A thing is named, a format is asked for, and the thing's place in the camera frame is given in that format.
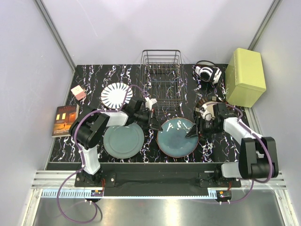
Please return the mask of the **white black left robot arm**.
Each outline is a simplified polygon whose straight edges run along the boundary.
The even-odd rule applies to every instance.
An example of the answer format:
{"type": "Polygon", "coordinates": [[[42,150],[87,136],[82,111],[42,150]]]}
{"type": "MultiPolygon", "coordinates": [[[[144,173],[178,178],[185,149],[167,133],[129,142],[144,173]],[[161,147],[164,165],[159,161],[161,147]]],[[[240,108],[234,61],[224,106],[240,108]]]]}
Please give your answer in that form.
{"type": "Polygon", "coordinates": [[[104,132],[114,126],[125,127],[137,122],[147,129],[162,131],[153,105],[156,99],[133,97],[128,103],[122,103],[119,109],[102,110],[89,106],[83,108],[83,112],[71,125],[69,134],[72,136],[81,157],[81,169],[79,172],[85,177],[85,181],[91,186],[100,184],[101,165],[97,158],[97,145],[104,132]]]}

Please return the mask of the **light teal plate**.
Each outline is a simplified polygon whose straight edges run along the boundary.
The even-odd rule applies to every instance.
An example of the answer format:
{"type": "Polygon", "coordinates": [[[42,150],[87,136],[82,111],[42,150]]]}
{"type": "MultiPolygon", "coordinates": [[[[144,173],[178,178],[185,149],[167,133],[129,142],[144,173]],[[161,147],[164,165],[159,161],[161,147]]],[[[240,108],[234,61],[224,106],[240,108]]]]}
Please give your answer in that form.
{"type": "Polygon", "coordinates": [[[110,126],[103,137],[106,152],[117,159],[135,156],[143,144],[144,132],[136,123],[128,126],[110,126]]]}

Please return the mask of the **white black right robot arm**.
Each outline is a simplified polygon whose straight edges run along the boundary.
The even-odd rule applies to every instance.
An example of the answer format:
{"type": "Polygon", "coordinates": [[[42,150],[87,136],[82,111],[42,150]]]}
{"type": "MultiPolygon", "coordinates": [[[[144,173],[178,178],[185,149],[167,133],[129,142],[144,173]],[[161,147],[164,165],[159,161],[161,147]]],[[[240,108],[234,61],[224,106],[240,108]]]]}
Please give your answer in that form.
{"type": "Polygon", "coordinates": [[[207,102],[195,108],[200,115],[195,116],[186,137],[208,139],[214,133],[226,132],[240,144],[239,160],[223,163],[214,174],[216,185],[225,186],[231,178],[267,183],[279,173],[276,142],[253,131],[242,121],[241,110],[235,115],[232,108],[220,102],[207,102]]]}

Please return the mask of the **dark blue glazed plate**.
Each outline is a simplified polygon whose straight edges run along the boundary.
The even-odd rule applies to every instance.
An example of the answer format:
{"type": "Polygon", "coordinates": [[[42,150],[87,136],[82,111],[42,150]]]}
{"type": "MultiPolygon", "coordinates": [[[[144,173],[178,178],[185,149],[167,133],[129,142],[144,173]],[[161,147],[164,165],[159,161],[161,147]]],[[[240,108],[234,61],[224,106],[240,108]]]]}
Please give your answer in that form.
{"type": "Polygon", "coordinates": [[[194,123],[185,118],[172,118],[162,124],[157,133],[157,144],[167,156],[181,158],[192,153],[198,146],[198,137],[186,137],[194,123]]]}

